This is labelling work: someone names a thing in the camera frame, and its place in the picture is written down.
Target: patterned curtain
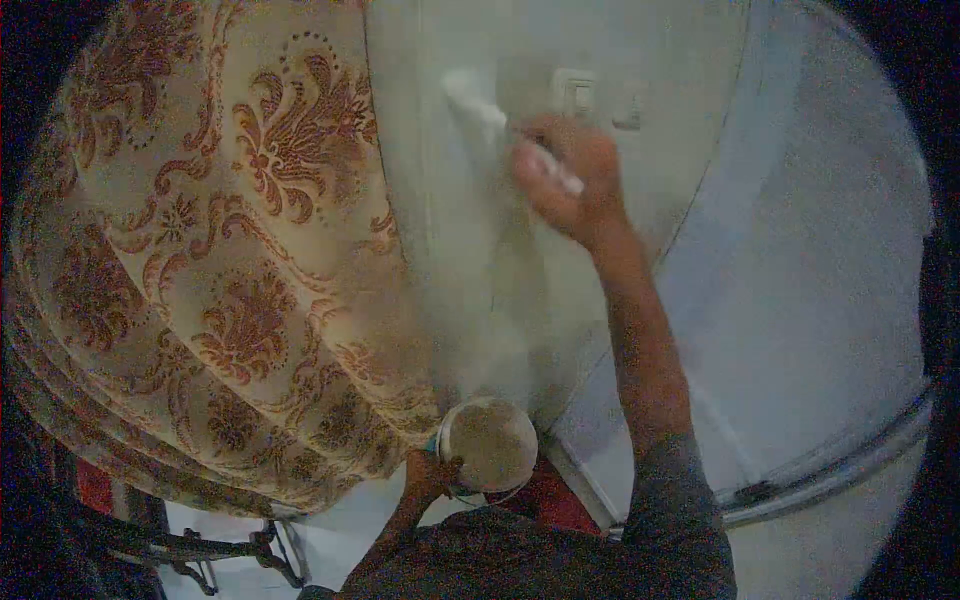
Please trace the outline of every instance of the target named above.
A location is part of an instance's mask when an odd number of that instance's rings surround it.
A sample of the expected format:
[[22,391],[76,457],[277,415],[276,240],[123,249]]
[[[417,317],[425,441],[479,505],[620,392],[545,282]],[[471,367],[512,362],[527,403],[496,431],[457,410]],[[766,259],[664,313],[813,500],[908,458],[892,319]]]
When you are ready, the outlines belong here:
[[5,211],[19,399],[145,492],[321,511],[437,424],[362,9],[117,4]]

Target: beige fabric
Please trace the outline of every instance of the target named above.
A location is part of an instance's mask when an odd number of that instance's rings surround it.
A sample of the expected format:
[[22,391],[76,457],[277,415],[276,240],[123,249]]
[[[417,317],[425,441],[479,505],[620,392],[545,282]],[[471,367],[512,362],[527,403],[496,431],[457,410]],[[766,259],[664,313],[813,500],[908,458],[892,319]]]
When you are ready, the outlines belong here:
[[19,397],[146,492],[322,510],[437,422],[362,11],[118,5],[14,207]]

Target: wall switch plate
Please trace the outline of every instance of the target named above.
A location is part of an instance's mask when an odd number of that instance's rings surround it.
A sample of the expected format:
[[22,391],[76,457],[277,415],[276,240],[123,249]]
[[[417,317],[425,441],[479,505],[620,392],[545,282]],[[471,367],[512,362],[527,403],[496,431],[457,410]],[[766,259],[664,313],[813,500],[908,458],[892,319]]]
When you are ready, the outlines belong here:
[[565,116],[590,120],[596,109],[596,76],[593,71],[559,68],[553,72],[552,108]]

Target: wall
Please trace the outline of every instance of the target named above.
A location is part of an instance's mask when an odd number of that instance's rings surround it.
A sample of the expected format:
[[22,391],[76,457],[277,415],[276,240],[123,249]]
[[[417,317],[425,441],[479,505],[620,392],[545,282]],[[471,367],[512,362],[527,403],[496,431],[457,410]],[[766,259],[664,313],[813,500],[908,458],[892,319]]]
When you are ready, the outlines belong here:
[[[550,421],[540,409],[554,417],[563,409],[578,373],[596,359],[581,348],[606,335],[599,284],[586,255],[529,219],[502,173],[471,153],[440,80],[473,68],[489,96],[522,117],[548,108],[556,67],[589,69],[598,77],[596,123],[607,129],[629,104],[624,84],[641,89],[644,128],[616,136],[634,223],[665,246],[720,131],[743,5],[384,5],[372,5],[368,21],[374,96],[404,252],[438,341],[438,380],[460,396],[493,388]],[[416,52],[404,45],[413,31]]]
[[[902,109],[830,18],[754,13],[717,158],[657,280],[720,492],[842,456],[924,383],[929,196]],[[608,363],[558,426],[618,516],[632,458]]]
[[739,597],[846,597],[896,524],[923,455],[920,442],[822,504],[730,531]]

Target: black metal frame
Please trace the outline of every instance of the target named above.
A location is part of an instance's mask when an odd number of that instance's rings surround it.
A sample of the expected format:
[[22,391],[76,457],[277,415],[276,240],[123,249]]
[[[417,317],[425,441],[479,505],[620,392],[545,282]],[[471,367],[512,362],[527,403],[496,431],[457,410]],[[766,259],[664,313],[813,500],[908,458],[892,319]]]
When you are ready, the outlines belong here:
[[[190,528],[184,529],[182,536],[175,536],[101,515],[72,497],[69,503],[72,505],[66,507],[67,513],[75,516],[78,539],[89,540],[90,547],[100,548],[124,561],[149,566],[168,564],[180,575],[196,581],[207,596],[215,595],[218,591],[212,563],[232,558],[256,559],[263,568],[276,569],[291,588],[303,587],[303,578],[294,570],[286,546],[277,532],[277,521],[273,519],[264,519],[263,528],[250,533],[250,541],[215,541],[204,540]],[[274,540],[280,547],[282,558],[275,555],[270,547]],[[192,563],[196,563],[198,568],[191,567]],[[210,573],[209,578],[204,572],[204,564]],[[302,564],[298,568],[302,573]]]

